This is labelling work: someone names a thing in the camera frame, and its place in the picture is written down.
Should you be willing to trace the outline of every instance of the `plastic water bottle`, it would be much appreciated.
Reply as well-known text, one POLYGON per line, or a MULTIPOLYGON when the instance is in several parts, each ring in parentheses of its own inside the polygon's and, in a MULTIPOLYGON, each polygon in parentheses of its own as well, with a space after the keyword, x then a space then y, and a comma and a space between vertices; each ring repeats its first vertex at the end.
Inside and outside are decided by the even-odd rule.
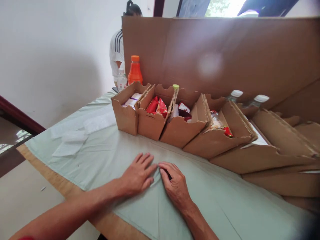
POLYGON ((233 90, 232 93, 227 97, 231 102, 237 102, 237 98, 243 94, 240 90, 233 90))
POLYGON ((124 69, 119 68, 119 75, 118 75, 118 91, 122 91, 128 86, 128 80, 126 78, 126 75, 124 74, 124 69))
POLYGON ((264 103, 264 102, 266 102, 268 100, 269 100, 268 96, 258 95, 252 101, 248 102, 247 104, 244 104, 243 107, 244 108, 248 108, 248 107, 251 107, 251 106, 256 106, 256 107, 259 108, 261 103, 264 103))

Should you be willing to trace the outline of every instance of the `finger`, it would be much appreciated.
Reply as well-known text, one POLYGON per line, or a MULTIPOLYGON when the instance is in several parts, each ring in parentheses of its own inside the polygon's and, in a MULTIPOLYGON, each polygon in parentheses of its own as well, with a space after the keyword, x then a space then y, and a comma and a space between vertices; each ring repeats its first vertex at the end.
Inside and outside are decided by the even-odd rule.
POLYGON ((177 171, 180 172, 180 169, 177 167, 177 165, 175 165, 174 163, 173 163, 172 165, 173 165, 173 167, 174 167, 177 171))
POLYGON ((154 173, 157 170, 158 165, 157 164, 152 164, 150 167, 148 167, 145 170, 146 176, 150 176, 152 173, 154 173))
POLYGON ((153 183, 154 179, 153 177, 149 177, 146 179, 146 181, 142 185, 142 191, 145 191, 150 185, 153 183))
POLYGON ((135 159, 133 160, 134 163, 138 162, 139 159, 141 158, 142 153, 138 153, 138 155, 135 157, 135 159))
POLYGON ((146 153, 145 155, 143 155, 139 160, 138 163, 142 164, 144 162, 144 160, 147 159, 147 157, 150 156, 150 153, 146 153))
POLYGON ((154 156, 153 155, 150 155, 143 163, 143 167, 146 168, 154 159, 154 156))
POLYGON ((160 168, 160 173, 161 173, 161 178, 162 178, 164 186, 166 188, 171 186, 171 182, 169 180, 168 174, 162 168, 160 168))
POLYGON ((174 176, 177 175, 177 170, 173 167, 171 163, 161 162, 159 163, 159 167, 166 169, 172 178, 174 178, 174 176))

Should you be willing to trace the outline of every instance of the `sleeve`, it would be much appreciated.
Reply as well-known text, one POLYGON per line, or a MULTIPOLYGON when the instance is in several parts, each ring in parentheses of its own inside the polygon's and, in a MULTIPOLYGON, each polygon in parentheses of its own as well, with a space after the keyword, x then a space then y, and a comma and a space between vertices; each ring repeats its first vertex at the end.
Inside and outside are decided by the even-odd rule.
POLYGON ((124 62, 124 49, 123 49, 123 37, 122 32, 115 39, 115 45, 113 48, 113 61, 124 62))

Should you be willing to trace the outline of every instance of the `hand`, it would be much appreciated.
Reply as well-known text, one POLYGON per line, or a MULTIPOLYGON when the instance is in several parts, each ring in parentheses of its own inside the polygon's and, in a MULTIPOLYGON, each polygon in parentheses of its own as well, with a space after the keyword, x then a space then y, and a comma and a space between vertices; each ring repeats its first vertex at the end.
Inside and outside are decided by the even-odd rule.
POLYGON ((125 197, 131 197, 142 193, 153 183, 150 175, 157 169, 156 164, 149 164, 153 161, 153 155, 139 153, 131 165, 124 172, 120 180, 120 187, 123 189, 125 197))
POLYGON ((194 203, 189 195, 186 177, 175 164, 161 162, 159 163, 159 167, 164 187, 172 203, 181 212, 188 210, 194 203), (171 180, 169 180, 168 174, 164 169, 166 169, 172 177, 171 180))

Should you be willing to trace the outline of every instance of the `black stripe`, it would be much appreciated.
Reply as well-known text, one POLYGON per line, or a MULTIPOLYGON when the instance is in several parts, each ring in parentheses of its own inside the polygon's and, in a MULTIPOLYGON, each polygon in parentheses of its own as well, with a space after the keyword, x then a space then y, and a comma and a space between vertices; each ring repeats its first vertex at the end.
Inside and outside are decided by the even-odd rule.
POLYGON ((122 35, 121 35, 121 37, 119 38, 119 46, 118 46, 119 52, 118 52, 118 53, 120 53, 120 40, 121 40, 121 38, 122 38, 122 35))
POLYGON ((117 39, 117 36, 120 34, 120 33, 122 33, 122 31, 119 31, 118 33, 117 33, 117 35, 116 35, 116 37, 115 37, 115 40, 114 40, 114 51, 115 52, 117 52, 117 47, 116 47, 116 39, 117 39))
POLYGON ((118 39, 117 39, 117 50, 116 50, 116 52, 120 52, 119 45, 120 45, 120 38, 121 37, 122 37, 122 33, 118 36, 118 39))

